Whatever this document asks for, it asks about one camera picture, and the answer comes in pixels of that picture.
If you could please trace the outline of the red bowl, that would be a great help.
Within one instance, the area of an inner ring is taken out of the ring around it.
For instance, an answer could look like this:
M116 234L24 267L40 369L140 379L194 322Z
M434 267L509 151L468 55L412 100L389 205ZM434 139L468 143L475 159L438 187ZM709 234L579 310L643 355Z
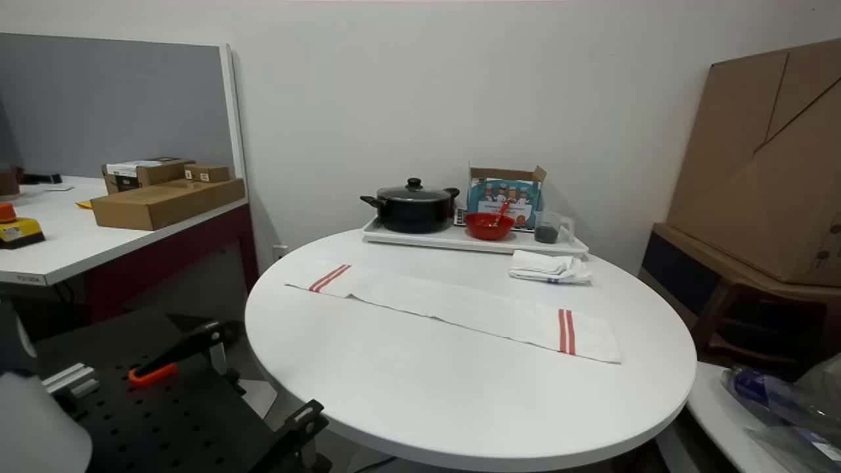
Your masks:
M498 213L468 213L466 231L473 239L501 242L515 227L515 221Z

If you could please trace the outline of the dark wooden side table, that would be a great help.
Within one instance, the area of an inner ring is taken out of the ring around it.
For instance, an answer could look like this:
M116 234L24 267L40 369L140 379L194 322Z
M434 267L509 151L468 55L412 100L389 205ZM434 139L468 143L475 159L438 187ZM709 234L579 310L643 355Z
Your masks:
M841 288L784 283L655 223L638 277L688 326L706 363L795 376L841 348Z

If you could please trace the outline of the small open cardboard box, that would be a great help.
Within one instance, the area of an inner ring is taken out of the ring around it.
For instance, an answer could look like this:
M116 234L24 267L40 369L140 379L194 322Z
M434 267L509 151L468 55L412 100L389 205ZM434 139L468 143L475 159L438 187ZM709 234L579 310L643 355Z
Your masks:
M207 164L190 156L140 156L102 164L104 189L111 195L179 177L213 183L226 180L228 176L230 171L226 164Z

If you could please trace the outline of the small folded white cloth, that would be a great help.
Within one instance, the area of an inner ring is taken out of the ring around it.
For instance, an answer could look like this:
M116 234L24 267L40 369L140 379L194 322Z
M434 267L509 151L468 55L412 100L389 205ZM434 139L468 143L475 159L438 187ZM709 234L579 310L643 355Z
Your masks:
M585 285L590 267L572 255L539 255L517 248L509 260L509 275L560 285Z

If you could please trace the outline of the clear plastic bag with items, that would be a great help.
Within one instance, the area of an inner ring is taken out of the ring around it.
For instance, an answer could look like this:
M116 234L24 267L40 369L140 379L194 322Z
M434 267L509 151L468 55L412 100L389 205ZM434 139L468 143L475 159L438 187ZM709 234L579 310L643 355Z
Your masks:
M841 473L841 355L832 355L795 380L757 367L730 367L728 392L770 423L785 426L832 473Z

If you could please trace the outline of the white towel with red stripes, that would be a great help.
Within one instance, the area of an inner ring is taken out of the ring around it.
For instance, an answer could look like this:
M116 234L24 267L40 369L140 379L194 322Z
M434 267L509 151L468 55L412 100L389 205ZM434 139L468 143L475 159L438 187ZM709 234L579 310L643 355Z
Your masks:
M550 301L501 296L462 283L399 275L350 262L293 271L287 277L287 285L322 296L353 300L569 356L585 356L609 365L622 363L621 344L606 319Z

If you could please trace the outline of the white desk with red side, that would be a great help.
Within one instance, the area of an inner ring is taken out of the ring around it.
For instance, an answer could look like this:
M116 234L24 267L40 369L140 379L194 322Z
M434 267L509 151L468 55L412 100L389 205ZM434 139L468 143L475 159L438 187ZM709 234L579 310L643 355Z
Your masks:
M45 239L0 248L0 281L11 285L57 285L82 275L86 317L108 319L125 301L163 283L176 271L215 248L236 246L242 281L257 281L251 216L246 199L234 199L187 221L144 231L96 225L78 201L100 197L104 183L66 176L60 183L29 183L11 197L19 216L35 217Z

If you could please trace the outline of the black cooking pot with lid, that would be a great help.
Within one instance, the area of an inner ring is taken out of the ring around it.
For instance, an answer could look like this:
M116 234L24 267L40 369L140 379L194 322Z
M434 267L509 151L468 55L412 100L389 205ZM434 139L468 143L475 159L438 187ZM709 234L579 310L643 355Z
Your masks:
M455 197L455 187L426 189L417 177L408 177L402 187L363 195L363 201L378 213L378 223L389 231L431 234L451 223Z

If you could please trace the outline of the yellow and black device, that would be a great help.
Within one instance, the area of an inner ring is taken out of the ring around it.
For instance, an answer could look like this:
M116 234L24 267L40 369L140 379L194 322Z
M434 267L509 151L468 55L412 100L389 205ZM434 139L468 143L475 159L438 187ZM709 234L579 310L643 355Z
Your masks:
M19 217L14 223L0 223L0 246L19 248L42 242L42 225L35 217Z

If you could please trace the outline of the white rectangular tray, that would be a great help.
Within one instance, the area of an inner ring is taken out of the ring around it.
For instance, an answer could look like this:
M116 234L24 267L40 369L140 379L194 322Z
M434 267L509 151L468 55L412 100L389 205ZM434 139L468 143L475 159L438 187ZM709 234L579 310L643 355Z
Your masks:
M484 239L473 239L462 225L450 225L434 234L399 234L380 225L378 221L370 221L363 225L363 239L370 244L402 244L402 246L491 251L491 255L509 255L515 248L542 251L542 255L576 255L576 256L589 255L589 246L579 235L560 239L555 244L537 242L530 234L509 234L501 242L484 242Z

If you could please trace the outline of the flat brown cardboard box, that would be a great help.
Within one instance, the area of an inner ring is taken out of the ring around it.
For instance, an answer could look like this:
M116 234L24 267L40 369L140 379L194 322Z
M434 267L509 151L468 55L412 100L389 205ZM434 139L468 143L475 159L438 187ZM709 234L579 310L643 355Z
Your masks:
M166 180L92 199L100 225L163 227L243 197L243 180Z

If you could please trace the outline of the grey partition panel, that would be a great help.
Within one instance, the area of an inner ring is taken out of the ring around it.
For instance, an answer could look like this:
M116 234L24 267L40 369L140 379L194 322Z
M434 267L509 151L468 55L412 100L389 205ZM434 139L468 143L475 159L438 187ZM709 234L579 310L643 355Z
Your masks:
M192 156L243 172L228 43L0 33L0 162L96 176Z

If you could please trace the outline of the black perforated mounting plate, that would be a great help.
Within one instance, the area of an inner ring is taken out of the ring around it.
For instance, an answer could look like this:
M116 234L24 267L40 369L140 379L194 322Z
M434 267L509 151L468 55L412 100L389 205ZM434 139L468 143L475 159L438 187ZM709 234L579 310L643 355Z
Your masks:
M310 400L278 431L243 401L243 389L217 376L201 355L150 389L132 389L137 367L187 330L209 322L192 314L132 313L36 340L48 373L84 363L96 386L60 397L66 413L92 436L86 473L329 473L314 452L329 426Z

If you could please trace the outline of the large brown cardboard sheet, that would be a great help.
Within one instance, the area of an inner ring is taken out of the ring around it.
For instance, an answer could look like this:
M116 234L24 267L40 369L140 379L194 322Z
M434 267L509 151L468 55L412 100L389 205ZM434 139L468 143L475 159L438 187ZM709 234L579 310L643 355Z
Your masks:
M667 223L785 283L841 283L841 38L711 62Z

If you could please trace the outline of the colourful cardboard box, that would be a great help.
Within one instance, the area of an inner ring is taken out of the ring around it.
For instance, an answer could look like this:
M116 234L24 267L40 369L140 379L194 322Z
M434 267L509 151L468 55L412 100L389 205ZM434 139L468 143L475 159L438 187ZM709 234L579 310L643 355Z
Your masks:
M544 210L542 164L522 167L473 167L466 205L471 213L497 213L506 205L506 216L517 227L533 227L537 216Z

